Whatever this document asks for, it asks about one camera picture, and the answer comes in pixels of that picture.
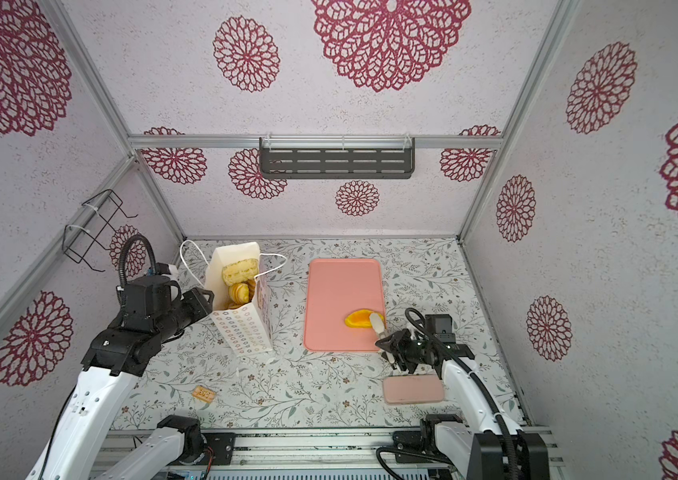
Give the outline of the white paper bag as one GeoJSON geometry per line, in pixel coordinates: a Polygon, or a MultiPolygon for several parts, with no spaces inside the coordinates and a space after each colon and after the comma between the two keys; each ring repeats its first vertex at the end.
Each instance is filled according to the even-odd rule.
{"type": "Polygon", "coordinates": [[[276,266],[266,268],[263,259],[267,256],[256,242],[218,247],[211,256],[192,240],[179,247],[187,273],[199,287],[213,293],[211,320],[238,356],[273,349],[266,313],[270,298],[267,276],[285,266],[288,258],[272,253],[276,266]]]}

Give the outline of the cream sandwich bread slice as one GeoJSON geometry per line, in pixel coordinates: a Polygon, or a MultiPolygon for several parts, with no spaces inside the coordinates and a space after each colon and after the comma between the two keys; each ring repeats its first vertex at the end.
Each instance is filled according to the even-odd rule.
{"type": "Polygon", "coordinates": [[[247,258],[225,265],[221,270],[222,281],[227,286],[246,283],[259,274],[259,260],[247,258]]]}

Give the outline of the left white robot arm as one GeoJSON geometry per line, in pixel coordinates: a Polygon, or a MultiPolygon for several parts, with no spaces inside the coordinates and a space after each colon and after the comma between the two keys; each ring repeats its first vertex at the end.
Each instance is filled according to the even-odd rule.
{"type": "Polygon", "coordinates": [[[92,340],[82,370],[30,479],[82,478],[90,472],[106,434],[138,379],[162,346],[212,313],[214,293],[183,293],[167,275],[123,280],[120,310],[92,340]]]}

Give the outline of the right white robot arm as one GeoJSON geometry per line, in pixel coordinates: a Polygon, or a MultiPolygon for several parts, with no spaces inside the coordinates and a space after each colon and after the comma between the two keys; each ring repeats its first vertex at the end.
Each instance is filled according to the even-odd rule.
{"type": "Polygon", "coordinates": [[[375,345],[405,378],[414,378],[420,365],[432,367],[460,413],[425,417],[416,447],[377,448],[380,467],[399,479],[401,475],[383,458],[394,454],[397,462],[406,457],[448,464],[464,479],[549,479],[546,443],[540,434],[525,431],[500,407],[479,375],[475,354],[456,340],[452,318],[424,315],[413,307],[404,315],[411,327],[389,334],[381,315],[370,315],[378,335],[375,345]]]}

